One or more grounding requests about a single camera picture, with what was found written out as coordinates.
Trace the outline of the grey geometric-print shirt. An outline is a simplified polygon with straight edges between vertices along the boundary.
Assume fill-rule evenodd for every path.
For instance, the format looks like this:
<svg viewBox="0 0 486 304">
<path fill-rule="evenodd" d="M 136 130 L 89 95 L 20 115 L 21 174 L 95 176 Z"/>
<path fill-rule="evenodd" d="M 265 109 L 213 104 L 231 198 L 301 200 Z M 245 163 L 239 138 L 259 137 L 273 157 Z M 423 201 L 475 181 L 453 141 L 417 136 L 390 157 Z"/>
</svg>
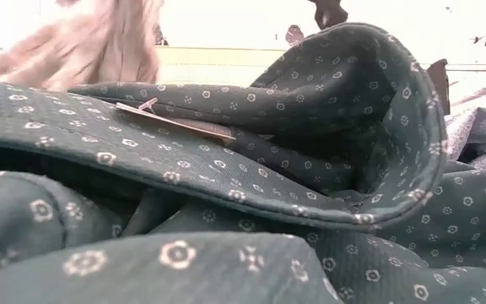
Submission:
<svg viewBox="0 0 486 304">
<path fill-rule="evenodd" d="M 486 169 L 486 106 L 445 116 L 448 157 L 477 169 Z"/>
</svg>

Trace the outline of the green floral-print shirt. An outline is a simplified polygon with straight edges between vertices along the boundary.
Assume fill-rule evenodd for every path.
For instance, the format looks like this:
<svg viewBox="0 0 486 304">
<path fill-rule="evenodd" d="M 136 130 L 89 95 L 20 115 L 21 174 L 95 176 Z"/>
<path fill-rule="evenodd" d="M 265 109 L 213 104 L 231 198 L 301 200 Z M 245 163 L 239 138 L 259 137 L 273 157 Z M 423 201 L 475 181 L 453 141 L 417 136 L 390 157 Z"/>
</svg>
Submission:
<svg viewBox="0 0 486 304">
<path fill-rule="evenodd" d="M 247 87 L 0 82 L 0 304 L 486 304 L 486 169 L 369 24 Z"/>
</svg>

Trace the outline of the brown cardboard hang tag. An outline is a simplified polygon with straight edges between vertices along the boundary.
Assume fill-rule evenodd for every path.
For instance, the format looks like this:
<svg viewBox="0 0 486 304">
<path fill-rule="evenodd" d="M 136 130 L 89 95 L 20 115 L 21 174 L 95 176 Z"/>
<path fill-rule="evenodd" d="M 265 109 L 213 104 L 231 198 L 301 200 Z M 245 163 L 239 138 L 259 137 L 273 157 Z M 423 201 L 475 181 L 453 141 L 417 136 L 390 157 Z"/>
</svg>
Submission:
<svg viewBox="0 0 486 304">
<path fill-rule="evenodd" d="M 173 126 L 192 130 L 195 133 L 201 134 L 204 137 L 220 138 L 224 141 L 233 141 L 235 137 L 232 135 L 232 131 L 228 127 L 220 126 L 211 122 L 202 122 L 197 120 L 185 119 L 185 118 L 165 118 L 154 113 L 152 106 L 158 102 L 158 99 L 154 97 L 151 100 L 147 100 L 138 107 L 129 106 L 121 102 L 116 103 L 116 108 L 128 111 L 133 114 L 137 114 L 143 117 L 149 117 L 156 121 L 165 122 Z"/>
</svg>

